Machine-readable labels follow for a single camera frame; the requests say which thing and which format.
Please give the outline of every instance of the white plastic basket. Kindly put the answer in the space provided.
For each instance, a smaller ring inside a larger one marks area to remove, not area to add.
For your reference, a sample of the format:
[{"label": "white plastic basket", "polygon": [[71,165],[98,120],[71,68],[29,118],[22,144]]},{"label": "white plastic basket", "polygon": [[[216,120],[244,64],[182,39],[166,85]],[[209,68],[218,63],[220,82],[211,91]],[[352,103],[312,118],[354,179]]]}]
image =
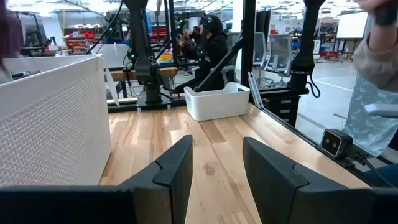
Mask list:
[{"label": "white plastic basket", "polygon": [[0,185],[98,184],[111,152],[103,59],[17,58],[5,66],[41,72],[0,85]]},{"label": "white plastic basket", "polygon": [[200,93],[185,87],[184,92],[188,112],[195,121],[239,116],[248,109],[250,89],[237,83],[230,82],[222,90]]}]

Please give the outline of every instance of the sleeve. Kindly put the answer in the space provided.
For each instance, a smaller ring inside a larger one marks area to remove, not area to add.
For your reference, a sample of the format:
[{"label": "sleeve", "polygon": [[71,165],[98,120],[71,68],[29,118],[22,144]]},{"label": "sleeve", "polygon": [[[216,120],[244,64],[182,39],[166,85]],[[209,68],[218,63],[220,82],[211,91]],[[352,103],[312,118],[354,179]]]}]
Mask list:
[{"label": "sleeve", "polygon": [[354,53],[359,75],[379,89],[398,92],[398,45],[385,52],[373,52],[363,40]]},{"label": "sleeve", "polygon": [[223,51],[221,50],[222,47],[226,47],[226,39],[221,36],[217,35],[211,42],[205,43],[205,50],[210,57],[210,60],[216,61],[215,65],[223,58],[224,55],[221,55]]},{"label": "sleeve", "polygon": [[181,48],[181,52],[191,60],[198,60],[197,48],[192,45],[185,45]]}]

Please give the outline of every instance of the table leg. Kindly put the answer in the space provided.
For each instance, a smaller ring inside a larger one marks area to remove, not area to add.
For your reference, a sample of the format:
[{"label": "table leg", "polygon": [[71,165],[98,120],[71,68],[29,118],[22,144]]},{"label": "table leg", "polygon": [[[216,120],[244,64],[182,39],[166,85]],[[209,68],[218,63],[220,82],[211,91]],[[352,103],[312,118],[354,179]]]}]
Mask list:
[{"label": "table leg", "polygon": [[171,89],[170,78],[163,78],[163,86],[168,88],[168,89]]},{"label": "table leg", "polygon": [[127,88],[126,88],[126,81],[122,81],[122,93],[123,93],[123,98],[127,98]]}]

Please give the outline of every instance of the desk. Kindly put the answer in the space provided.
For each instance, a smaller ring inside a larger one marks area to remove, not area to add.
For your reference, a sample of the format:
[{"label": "desk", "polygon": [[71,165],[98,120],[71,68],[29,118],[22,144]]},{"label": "desk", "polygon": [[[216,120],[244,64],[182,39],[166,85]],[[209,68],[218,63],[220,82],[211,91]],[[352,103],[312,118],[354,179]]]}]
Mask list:
[{"label": "desk", "polygon": [[244,116],[197,122],[187,109],[109,115],[113,151],[101,185],[117,185],[182,136],[192,134],[193,180],[186,223],[261,223],[242,157],[251,136],[347,187],[368,187],[276,120],[250,104]]},{"label": "desk", "polygon": [[[169,67],[169,68],[161,68],[160,71],[164,78],[173,78],[178,73],[177,67]],[[126,72],[123,71],[112,71],[111,72],[114,81],[126,81],[127,76]],[[132,70],[129,72],[129,76],[131,80],[135,80],[136,78],[136,71]]]},{"label": "desk", "polygon": [[[170,87],[170,78],[173,78],[174,76],[176,76],[176,74],[178,73],[178,68],[177,67],[161,68],[160,71],[162,72],[163,83],[164,83],[165,87],[171,88]],[[125,81],[127,80],[126,72],[123,72],[121,70],[112,71],[111,75],[112,75],[114,81],[121,81],[123,97],[127,98],[127,87],[126,87],[126,83],[125,83]],[[131,70],[129,72],[129,78],[130,78],[130,80],[137,79],[135,70]]]}]

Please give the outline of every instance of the person's arm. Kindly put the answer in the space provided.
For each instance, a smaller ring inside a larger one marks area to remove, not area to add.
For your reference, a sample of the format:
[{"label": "person's arm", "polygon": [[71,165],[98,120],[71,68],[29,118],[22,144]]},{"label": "person's arm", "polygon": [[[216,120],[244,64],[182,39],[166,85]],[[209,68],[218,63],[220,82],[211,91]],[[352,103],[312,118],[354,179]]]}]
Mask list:
[{"label": "person's arm", "polygon": [[387,27],[374,26],[369,36],[369,48],[374,52],[385,52],[397,42],[397,24]]},{"label": "person's arm", "polygon": [[212,61],[212,68],[224,57],[226,48],[226,38],[223,35],[216,35],[211,42],[205,42],[205,50]]},{"label": "person's arm", "polygon": [[190,45],[185,44],[183,47],[181,47],[181,52],[190,60],[198,60],[199,59],[196,47],[191,47]]},{"label": "person's arm", "polygon": [[[371,15],[384,4],[389,4],[388,0],[359,0]],[[397,24],[375,25],[356,49],[354,64],[359,74],[378,88],[398,92]]]}]

